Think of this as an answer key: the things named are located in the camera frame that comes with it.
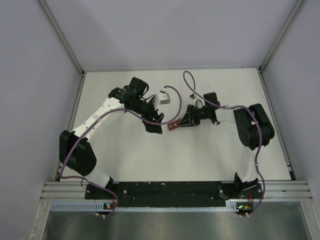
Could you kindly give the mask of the red weekly pill organizer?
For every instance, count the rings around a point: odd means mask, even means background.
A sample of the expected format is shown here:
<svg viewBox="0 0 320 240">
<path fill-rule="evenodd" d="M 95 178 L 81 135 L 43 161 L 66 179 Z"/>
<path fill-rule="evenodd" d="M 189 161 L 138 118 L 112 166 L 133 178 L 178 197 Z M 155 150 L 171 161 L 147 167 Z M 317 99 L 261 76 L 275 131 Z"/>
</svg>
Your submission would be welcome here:
<svg viewBox="0 0 320 240">
<path fill-rule="evenodd" d="M 174 120 L 174 121 L 168 123 L 168 124 L 167 124 L 168 130 L 169 130 L 169 131 L 173 131 L 173 130 L 179 128 L 179 127 L 180 127 L 180 122 L 181 122 L 181 119 L 179 118 L 179 119 L 177 119 L 177 120 Z"/>
</svg>

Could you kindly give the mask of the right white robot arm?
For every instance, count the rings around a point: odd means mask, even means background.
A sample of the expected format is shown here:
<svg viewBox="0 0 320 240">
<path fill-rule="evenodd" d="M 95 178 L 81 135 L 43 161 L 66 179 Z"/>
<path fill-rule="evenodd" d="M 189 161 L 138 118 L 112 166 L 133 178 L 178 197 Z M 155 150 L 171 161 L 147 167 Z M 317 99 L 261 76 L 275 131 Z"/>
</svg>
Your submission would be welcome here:
<svg viewBox="0 0 320 240">
<path fill-rule="evenodd" d="M 259 154 L 275 136 L 275 130 L 260 103 L 249 107 L 221 106 L 215 92 L 203 95 L 205 105 L 189 104 L 183 118 L 178 122 L 180 127 L 195 127 L 202 120 L 210 120 L 214 125 L 221 123 L 235 124 L 240 142 L 243 145 L 239 167 L 234 174 L 231 187 L 219 185 L 218 194 L 221 199 L 238 197 L 248 198 L 250 195 L 262 197 L 263 185 L 258 183 L 262 177 L 259 170 Z"/>
</svg>

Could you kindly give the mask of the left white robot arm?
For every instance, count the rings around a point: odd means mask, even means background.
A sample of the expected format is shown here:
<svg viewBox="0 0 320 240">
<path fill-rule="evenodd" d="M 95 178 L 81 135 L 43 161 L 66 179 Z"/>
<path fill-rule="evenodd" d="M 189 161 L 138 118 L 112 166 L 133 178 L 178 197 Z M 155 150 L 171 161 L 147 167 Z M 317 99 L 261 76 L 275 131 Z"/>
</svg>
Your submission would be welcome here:
<svg viewBox="0 0 320 240">
<path fill-rule="evenodd" d="M 94 143 L 108 127 L 125 113 L 132 113 L 142 120 L 148 133 L 162 134 L 163 113 L 160 105 L 168 104 L 170 96 L 163 88 L 150 100 L 144 95 L 149 85 L 133 77 L 123 88 L 116 87 L 108 94 L 100 107 L 81 125 L 64 130 L 59 136 L 59 161 L 63 168 L 77 173 L 76 178 L 94 183 L 102 198 L 109 198 L 114 191 L 113 179 L 97 165 Z"/>
</svg>

